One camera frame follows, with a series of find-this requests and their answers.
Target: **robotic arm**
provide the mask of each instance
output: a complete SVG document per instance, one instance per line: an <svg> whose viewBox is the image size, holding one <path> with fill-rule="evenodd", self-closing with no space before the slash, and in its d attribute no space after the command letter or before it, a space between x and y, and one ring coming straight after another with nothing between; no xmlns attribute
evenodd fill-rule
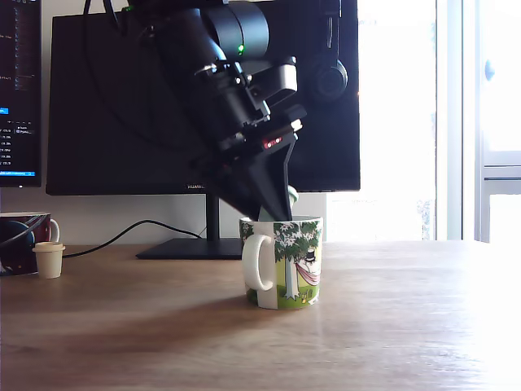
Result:
<svg viewBox="0 0 521 391"><path fill-rule="evenodd" d="M125 30L131 15L157 49L166 81L208 154L193 162L207 189L256 220L261 207L291 220L287 162L305 110L272 116L269 106L297 90L296 61L246 74L240 60L259 59L269 30L251 2L129 0L120 20L104 0L111 23Z"/></svg>

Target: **dark mug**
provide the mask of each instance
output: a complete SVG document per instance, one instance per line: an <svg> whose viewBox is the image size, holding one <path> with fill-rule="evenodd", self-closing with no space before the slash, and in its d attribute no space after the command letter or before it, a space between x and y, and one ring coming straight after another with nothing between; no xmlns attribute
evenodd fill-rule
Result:
<svg viewBox="0 0 521 391"><path fill-rule="evenodd" d="M36 273L34 245L58 241L58 223L48 213L0 213L0 276Z"/></svg>

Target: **black headphones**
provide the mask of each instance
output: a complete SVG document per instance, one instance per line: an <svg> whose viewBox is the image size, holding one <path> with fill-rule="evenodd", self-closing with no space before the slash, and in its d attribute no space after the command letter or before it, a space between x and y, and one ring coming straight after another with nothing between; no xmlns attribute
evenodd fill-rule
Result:
<svg viewBox="0 0 521 391"><path fill-rule="evenodd" d="M348 86L348 71L339 59L342 3L321 1L320 8L321 18L326 17L326 45L312 62L308 92L316 103L331 103L340 98Z"/></svg>

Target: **wall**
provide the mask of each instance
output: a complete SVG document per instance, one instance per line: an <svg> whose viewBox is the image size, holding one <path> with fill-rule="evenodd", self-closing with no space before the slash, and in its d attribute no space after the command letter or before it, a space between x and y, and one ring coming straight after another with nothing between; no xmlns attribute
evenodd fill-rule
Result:
<svg viewBox="0 0 521 391"><path fill-rule="evenodd" d="M57 15L80 14L83 0L42 0L42 71L43 134L47 135L50 43L52 18ZM126 1L113 0L115 9ZM102 12L101 0L94 1L91 12ZM46 143L43 145L44 172ZM146 218L159 220L178 228L201 232L205 227L203 195L120 195L90 197L50 197L41 189L3 189L0 210L3 212L40 210L52 213L59 222L66 244L100 244L127 226ZM296 213L326 216L326 195L302 195ZM221 235L239 236L240 215L221 202ZM120 239L121 244L153 244L175 235L155 226L141 226Z"/></svg>

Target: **white mug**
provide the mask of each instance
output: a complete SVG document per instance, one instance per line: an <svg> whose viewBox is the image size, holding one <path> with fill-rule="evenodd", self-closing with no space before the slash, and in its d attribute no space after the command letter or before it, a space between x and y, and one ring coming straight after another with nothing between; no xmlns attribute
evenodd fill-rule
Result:
<svg viewBox="0 0 521 391"><path fill-rule="evenodd" d="M59 242L59 226L45 212L0 213L0 243L18 235L22 236L0 248L0 276L36 272L34 245Z"/></svg>
<svg viewBox="0 0 521 391"><path fill-rule="evenodd" d="M240 221L247 298L259 307L303 308L318 300L322 269L321 217L291 222Z"/></svg>

